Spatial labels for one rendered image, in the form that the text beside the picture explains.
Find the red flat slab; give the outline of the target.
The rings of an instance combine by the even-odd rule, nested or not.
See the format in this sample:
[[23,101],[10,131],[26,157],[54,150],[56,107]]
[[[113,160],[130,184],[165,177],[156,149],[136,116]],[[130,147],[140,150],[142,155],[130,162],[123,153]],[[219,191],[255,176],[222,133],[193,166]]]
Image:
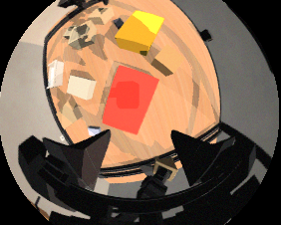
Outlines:
[[102,122],[130,133],[139,133],[159,79],[119,66],[106,103]]

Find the yellow block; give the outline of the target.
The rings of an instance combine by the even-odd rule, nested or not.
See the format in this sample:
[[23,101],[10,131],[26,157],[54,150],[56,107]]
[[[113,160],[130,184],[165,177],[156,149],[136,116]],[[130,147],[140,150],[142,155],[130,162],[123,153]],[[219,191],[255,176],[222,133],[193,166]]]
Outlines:
[[116,33],[117,44],[121,49],[146,56],[164,19],[155,14],[135,11]]

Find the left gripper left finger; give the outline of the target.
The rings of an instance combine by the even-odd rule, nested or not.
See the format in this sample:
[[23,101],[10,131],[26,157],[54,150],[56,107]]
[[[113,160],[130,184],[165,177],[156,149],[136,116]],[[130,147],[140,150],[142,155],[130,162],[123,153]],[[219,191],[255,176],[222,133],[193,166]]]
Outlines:
[[110,139],[111,130],[108,128],[74,144],[59,143],[54,139],[42,137],[47,152],[69,164],[72,172],[90,191],[95,191]]

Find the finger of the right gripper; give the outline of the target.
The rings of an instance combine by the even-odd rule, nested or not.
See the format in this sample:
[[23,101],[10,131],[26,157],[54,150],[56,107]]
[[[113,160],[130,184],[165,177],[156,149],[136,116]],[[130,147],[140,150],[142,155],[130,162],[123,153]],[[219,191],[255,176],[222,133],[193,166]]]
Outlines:
[[102,2],[104,2],[105,6],[107,6],[107,4],[109,4],[110,0],[102,0]]
[[79,2],[77,2],[77,3],[75,4],[75,6],[79,6],[79,7],[84,8],[84,9],[89,8],[89,7],[87,7],[86,0],[79,0]]

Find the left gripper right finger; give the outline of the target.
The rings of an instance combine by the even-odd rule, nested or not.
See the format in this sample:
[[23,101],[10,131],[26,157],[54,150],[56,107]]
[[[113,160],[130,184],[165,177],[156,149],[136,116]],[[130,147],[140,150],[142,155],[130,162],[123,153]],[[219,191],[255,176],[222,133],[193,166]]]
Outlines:
[[215,162],[219,153],[235,141],[235,136],[232,136],[221,142],[209,143],[176,129],[171,130],[170,138],[190,187],[201,182],[200,178]]

